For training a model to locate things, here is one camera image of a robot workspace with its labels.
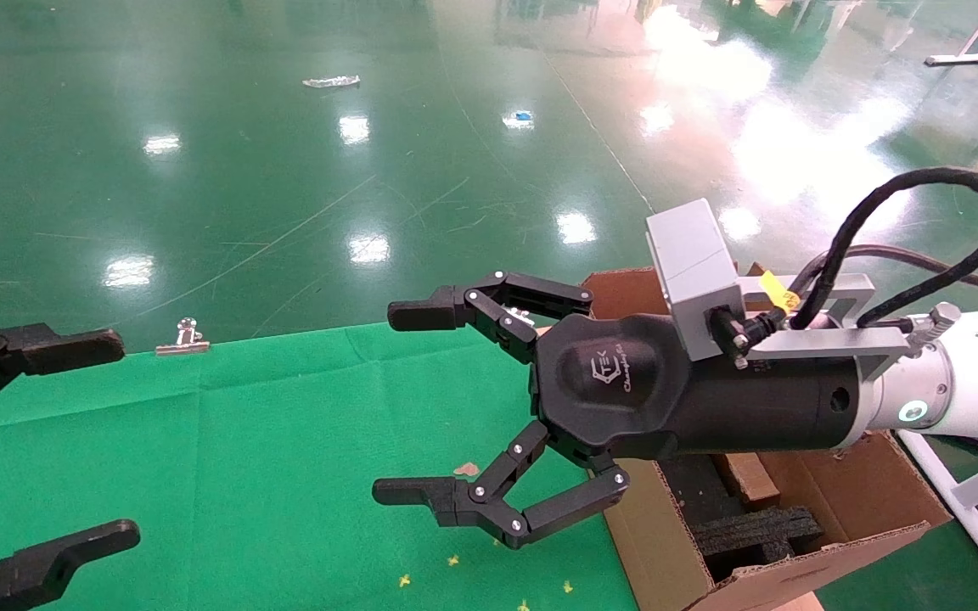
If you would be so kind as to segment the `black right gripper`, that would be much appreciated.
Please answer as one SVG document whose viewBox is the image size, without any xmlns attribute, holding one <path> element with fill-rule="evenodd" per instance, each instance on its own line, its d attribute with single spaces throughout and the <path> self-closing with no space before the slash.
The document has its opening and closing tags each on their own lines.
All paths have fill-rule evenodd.
<svg viewBox="0 0 978 611">
<path fill-rule="evenodd" d="M 373 484 L 373 499 L 419 504 L 441 527 L 478 527 L 520 548 L 620 502 L 630 477 L 612 457 L 823 450 L 851 432 L 861 388 L 852 357 L 777 359 L 740 370 L 726 356 L 691 360 L 672 317 L 594 320 L 585 317 L 591 309 L 590 290 L 508 272 L 389 303 L 387 322 L 397 332 L 470 326 L 517 362 L 532 363 L 540 422 L 521 430 L 474 482 L 388 477 Z M 562 321 L 539 338 L 520 311 Z M 548 444 L 581 461 L 590 479 L 517 510 L 506 495 Z"/>
</svg>

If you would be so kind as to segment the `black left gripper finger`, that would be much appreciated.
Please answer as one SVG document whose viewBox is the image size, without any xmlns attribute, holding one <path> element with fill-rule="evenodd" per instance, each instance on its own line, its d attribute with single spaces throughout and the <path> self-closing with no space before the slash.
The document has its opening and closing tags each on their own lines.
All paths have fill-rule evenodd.
<svg viewBox="0 0 978 611">
<path fill-rule="evenodd" d="M 0 610 L 31 610 L 62 598 L 82 565 L 139 545 L 131 519 L 44 541 L 0 559 Z"/>
<path fill-rule="evenodd" d="M 0 391 L 20 375 L 40 376 L 123 360 L 123 339 L 111 328 L 59 335 L 47 324 L 0 328 Z"/>
</svg>

